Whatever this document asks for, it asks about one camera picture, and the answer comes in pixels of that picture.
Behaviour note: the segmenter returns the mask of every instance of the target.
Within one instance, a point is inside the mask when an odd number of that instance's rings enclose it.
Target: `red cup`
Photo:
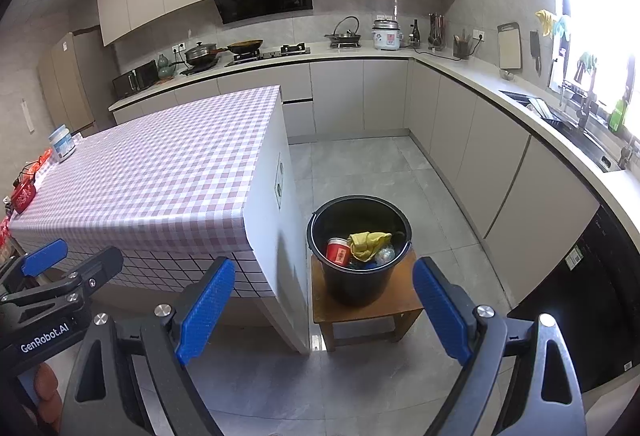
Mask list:
[[[18,214],[21,214],[29,206],[36,195],[36,187],[31,179],[20,183],[11,194],[11,203]]]
[[[347,266],[351,260],[349,241],[342,238],[331,238],[326,246],[326,258],[338,266]]]

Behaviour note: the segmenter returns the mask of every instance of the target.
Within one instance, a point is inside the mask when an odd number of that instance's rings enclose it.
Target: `wooden stool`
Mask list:
[[[384,293],[374,302],[362,307],[349,307],[329,296],[322,273],[322,263],[316,256],[311,257],[311,286],[313,295],[314,322],[320,324],[324,344],[328,352],[336,346],[361,344],[372,340],[398,342],[422,311],[422,304],[414,291],[412,269],[415,253],[410,250],[404,259],[396,264]],[[386,333],[362,335],[335,339],[334,323],[393,317],[396,329]]]

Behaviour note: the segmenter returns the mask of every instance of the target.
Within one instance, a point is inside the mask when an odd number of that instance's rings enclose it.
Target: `white jar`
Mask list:
[[[373,47],[377,50],[400,49],[400,27],[397,21],[376,19],[373,22]]]
[[[59,162],[65,161],[76,150],[76,142],[64,124],[49,135],[49,143]]]

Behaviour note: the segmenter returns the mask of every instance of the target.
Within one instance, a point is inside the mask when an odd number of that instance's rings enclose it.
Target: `dishwasher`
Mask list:
[[[582,392],[640,362],[640,256],[603,206],[566,257],[509,317],[558,321]]]

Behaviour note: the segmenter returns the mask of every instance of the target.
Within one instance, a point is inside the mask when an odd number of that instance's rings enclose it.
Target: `pink checkered tablecloth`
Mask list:
[[[83,140],[9,228],[21,244],[251,250],[242,209],[279,86],[143,116]]]

